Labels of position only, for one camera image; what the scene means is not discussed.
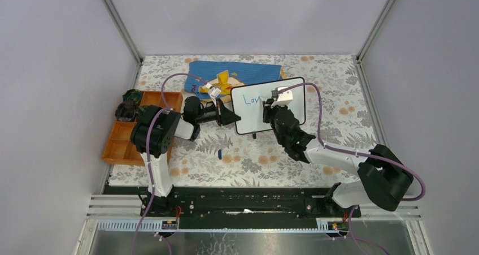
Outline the black framed whiteboard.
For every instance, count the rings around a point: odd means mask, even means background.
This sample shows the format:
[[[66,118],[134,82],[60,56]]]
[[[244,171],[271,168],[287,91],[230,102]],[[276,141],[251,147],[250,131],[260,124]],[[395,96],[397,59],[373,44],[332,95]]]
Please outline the black framed whiteboard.
[[[239,135],[248,135],[254,132],[271,130],[271,126],[263,122],[263,101],[272,97],[272,91],[277,88],[290,87],[304,82],[302,77],[245,85],[231,90],[233,112],[241,117],[235,122],[236,132]],[[306,94],[305,86],[291,90],[293,100],[288,108],[293,112],[300,124],[306,121]]]

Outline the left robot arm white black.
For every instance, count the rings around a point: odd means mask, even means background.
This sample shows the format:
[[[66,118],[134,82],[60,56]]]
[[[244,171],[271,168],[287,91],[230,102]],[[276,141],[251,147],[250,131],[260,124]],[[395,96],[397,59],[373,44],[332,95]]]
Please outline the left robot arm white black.
[[[167,153],[173,139],[195,140],[201,130],[200,124],[216,121],[225,126],[241,120],[241,117],[228,109],[219,98],[211,106],[204,106],[196,96],[188,97],[182,113],[148,105],[134,126],[130,141],[140,153],[149,177],[148,192],[157,198],[154,209],[162,216],[175,210],[175,201],[169,197],[173,188],[168,172]]]

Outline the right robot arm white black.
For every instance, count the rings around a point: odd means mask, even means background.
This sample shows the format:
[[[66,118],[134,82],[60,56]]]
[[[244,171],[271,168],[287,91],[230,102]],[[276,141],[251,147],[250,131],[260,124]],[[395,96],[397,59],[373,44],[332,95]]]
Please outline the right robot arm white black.
[[[324,209],[333,217],[361,204],[396,211],[413,182],[413,175],[386,146],[357,150],[319,142],[300,128],[287,106],[277,105],[271,98],[263,102],[263,122],[270,124],[277,142],[293,160],[330,165],[359,177],[352,183],[334,184],[324,196]]]

